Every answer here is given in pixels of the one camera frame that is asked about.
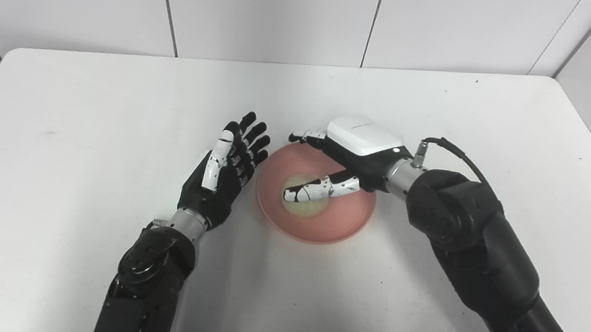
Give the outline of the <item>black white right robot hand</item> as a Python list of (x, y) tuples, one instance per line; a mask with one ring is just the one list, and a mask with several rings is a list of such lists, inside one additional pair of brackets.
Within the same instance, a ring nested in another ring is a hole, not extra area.
[(380, 191), (405, 200), (419, 168), (403, 141), (366, 116), (332, 120), (325, 131), (306, 130), (289, 134), (289, 141), (307, 143), (343, 166), (321, 180), (287, 187), (284, 201), (319, 201), (355, 192)]

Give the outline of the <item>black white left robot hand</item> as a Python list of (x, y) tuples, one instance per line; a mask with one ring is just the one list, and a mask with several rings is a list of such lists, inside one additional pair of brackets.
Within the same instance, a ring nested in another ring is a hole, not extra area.
[(268, 158), (271, 139), (266, 130), (254, 111), (229, 122), (183, 184), (178, 209), (201, 216), (208, 231), (223, 224), (243, 187)]

